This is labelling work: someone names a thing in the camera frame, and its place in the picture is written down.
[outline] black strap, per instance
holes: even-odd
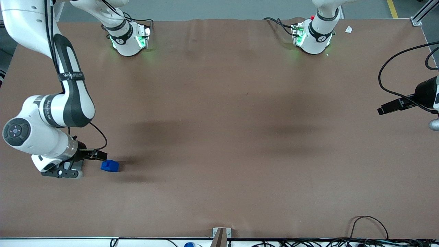
[[[314,30],[312,24],[313,24],[313,22],[310,22],[309,26],[308,26],[309,34],[311,34],[311,36],[313,36],[318,43],[325,42],[329,38],[329,36],[331,36],[332,32],[334,31],[334,30],[332,30],[330,33],[322,34],[322,33],[317,32],[316,30]]]
[[[130,28],[128,29],[128,32],[126,32],[124,35],[116,37],[113,35],[110,35],[113,41],[115,41],[118,44],[125,44],[126,41],[131,37],[133,34],[133,26],[130,24]]]
[[[58,94],[50,94],[46,97],[43,103],[43,113],[44,117],[46,118],[46,121],[49,123],[49,125],[55,127],[55,128],[61,128],[62,126],[57,124],[54,120],[54,117],[52,116],[52,102],[55,96]]]
[[[321,15],[319,14],[319,12],[317,11],[317,17],[318,17],[320,20],[323,20],[323,21],[327,21],[327,22],[333,21],[333,20],[335,20],[335,18],[337,18],[337,16],[338,16],[338,8],[335,10],[335,15],[334,15],[334,17],[331,17],[331,18],[323,17],[323,16],[321,16]]]
[[[107,26],[104,26],[104,25],[103,25],[103,27],[105,27],[105,29],[106,29],[107,31],[117,31],[117,30],[121,29],[123,26],[125,26],[125,23],[126,23],[126,19],[124,19],[123,22],[120,23],[119,26],[115,26],[115,27],[107,27]]]
[[[84,73],[82,72],[68,72],[58,74],[58,80],[60,82],[64,80],[84,80]]]

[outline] brown table surface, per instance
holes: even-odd
[[[344,32],[350,25],[351,34]],[[346,237],[371,215],[391,238],[437,238],[438,133],[420,109],[379,116],[393,54],[424,44],[408,19],[342,20],[320,55],[260,20],[157,22],[151,51],[123,57],[100,23],[60,23],[122,172],[41,176],[0,142],[0,236]],[[436,75],[428,48],[389,64],[410,94]],[[1,126],[30,95],[61,89],[51,61],[18,47],[0,89]],[[73,128],[88,147],[103,139]],[[368,220],[354,237],[382,238]]]

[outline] gray floor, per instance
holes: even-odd
[[[393,0],[399,18],[409,18],[413,16],[426,2],[416,0]],[[439,7],[432,10],[422,20],[422,30],[428,42],[439,41]]]
[[[416,0],[393,0],[400,18],[408,18],[421,8],[424,2]],[[311,0],[131,0],[121,8],[133,18],[151,18],[155,21],[183,21],[191,19],[234,18],[262,19],[273,17],[290,19],[309,17],[316,9]],[[392,18],[387,0],[362,0],[343,5],[346,19]],[[96,22],[90,14],[65,2],[61,22]],[[423,30],[428,41],[439,40],[439,8],[423,20]],[[0,29],[0,69],[7,71],[16,43]]]

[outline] white paper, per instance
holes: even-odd
[[[346,31],[345,32],[347,32],[347,33],[351,33],[352,32],[352,27],[351,26],[348,26],[348,28],[346,28]]]

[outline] yellow floor line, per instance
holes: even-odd
[[[393,0],[387,0],[387,4],[389,5],[390,13],[392,14],[392,18],[398,18],[398,14],[396,13],[395,5],[393,4]]]

